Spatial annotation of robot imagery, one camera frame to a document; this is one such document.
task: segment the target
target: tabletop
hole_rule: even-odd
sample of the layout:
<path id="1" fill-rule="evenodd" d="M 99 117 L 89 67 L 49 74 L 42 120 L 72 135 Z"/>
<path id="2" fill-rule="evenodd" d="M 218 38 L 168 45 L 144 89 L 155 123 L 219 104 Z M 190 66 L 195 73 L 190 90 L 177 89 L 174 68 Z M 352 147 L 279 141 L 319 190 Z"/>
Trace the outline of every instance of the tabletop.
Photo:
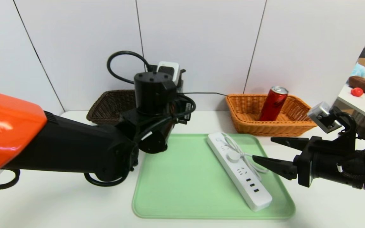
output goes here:
<path id="1" fill-rule="evenodd" d="M 83 123 L 86 111 L 70 111 L 63 117 Z M 188 125 L 178 124 L 172 133 L 236 133 L 229 112 L 196 111 Z M 318 127 L 303 137 L 321 136 L 333 140 L 336 132 L 325 134 Z M 299 151 L 257 137 L 269 157 L 293 160 Z M 357 149 L 365 147 L 358 140 Z M 365 190 L 323 179 L 310 188 L 297 180 L 281 178 L 296 205 L 295 215 L 286 220 L 142 219 L 132 211 L 132 198 L 140 165 L 120 185 L 97 187 L 80 173 L 22 170 L 17 185 L 0 190 L 0 228 L 144 227 L 144 228 L 292 228 L 365 227 Z M 11 180 L 4 171 L 0 183 Z"/>
<path id="2" fill-rule="evenodd" d="M 355 97 L 351 95 L 351 89 L 349 85 L 344 85 L 338 99 L 365 116 L 365 93 L 361 97 Z"/>

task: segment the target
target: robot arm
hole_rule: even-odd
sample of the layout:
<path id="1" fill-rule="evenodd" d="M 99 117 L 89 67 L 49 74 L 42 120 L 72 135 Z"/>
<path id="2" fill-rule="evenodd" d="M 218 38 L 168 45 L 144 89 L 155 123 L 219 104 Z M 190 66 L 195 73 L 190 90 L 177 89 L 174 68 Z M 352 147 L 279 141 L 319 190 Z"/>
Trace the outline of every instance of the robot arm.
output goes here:
<path id="1" fill-rule="evenodd" d="M 355 150 L 355 120 L 337 107 L 330 111 L 326 108 L 324 104 L 317 105 L 308 115 L 326 133 L 343 125 L 345 129 L 337 139 L 272 137 L 271 141 L 300 150 L 301 154 L 293 161 L 259 156 L 253 156 L 253 160 L 288 180 L 298 176 L 298 184 L 306 187 L 314 178 L 324 178 L 365 189 L 365 150 Z"/>
<path id="2" fill-rule="evenodd" d="M 136 74 L 136 108 L 121 113 L 117 125 L 82 124 L 0 94 L 0 169 L 16 175 L 0 189 L 15 185 L 20 169 L 80 172 L 104 187 L 122 183 L 138 164 L 139 149 L 165 151 L 174 125 L 187 124 L 195 110 L 195 102 L 177 93 L 174 81 L 164 72 Z"/>

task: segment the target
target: brown plush toy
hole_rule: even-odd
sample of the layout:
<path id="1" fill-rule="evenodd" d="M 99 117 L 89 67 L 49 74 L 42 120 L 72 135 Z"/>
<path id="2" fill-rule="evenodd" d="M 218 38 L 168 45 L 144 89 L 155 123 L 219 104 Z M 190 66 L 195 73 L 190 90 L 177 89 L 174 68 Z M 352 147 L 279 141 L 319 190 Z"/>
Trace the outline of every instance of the brown plush toy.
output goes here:
<path id="1" fill-rule="evenodd" d="M 349 78 L 349 85 L 352 88 L 361 88 L 363 92 L 365 93 L 365 78 L 362 78 L 360 76 L 351 76 Z"/>

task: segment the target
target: orange robot arm cover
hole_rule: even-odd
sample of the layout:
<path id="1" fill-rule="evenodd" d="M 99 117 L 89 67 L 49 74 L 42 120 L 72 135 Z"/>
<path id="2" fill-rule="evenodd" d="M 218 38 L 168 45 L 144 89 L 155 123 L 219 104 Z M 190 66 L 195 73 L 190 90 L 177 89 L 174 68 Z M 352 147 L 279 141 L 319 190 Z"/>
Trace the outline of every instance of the orange robot arm cover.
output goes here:
<path id="1" fill-rule="evenodd" d="M 0 168 L 32 141 L 46 121 L 38 105 L 0 94 Z"/>

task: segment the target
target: white wall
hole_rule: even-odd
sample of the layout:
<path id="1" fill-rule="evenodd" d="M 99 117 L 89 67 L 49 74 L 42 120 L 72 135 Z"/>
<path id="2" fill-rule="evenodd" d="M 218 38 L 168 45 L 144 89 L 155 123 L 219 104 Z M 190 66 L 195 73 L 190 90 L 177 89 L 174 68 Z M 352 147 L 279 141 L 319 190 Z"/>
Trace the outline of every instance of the white wall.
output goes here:
<path id="1" fill-rule="evenodd" d="M 138 0 L 145 58 L 178 62 L 184 92 L 242 93 L 265 0 Z M 227 110 L 220 95 L 189 95 Z"/>
<path id="2" fill-rule="evenodd" d="M 133 89 L 106 69 L 114 52 L 142 54 L 134 0 L 16 0 L 29 36 L 66 111 L 89 110 L 105 91 Z M 132 79 L 144 71 L 132 56 L 113 61 Z"/>
<path id="3" fill-rule="evenodd" d="M 365 45 L 365 0 L 268 0 L 245 93 L 332 104 Z"/>
<path id="4" fill-rule="evenodd" d="M 63 113 L 12 0 L 0 0 L 0 93 Z"/>

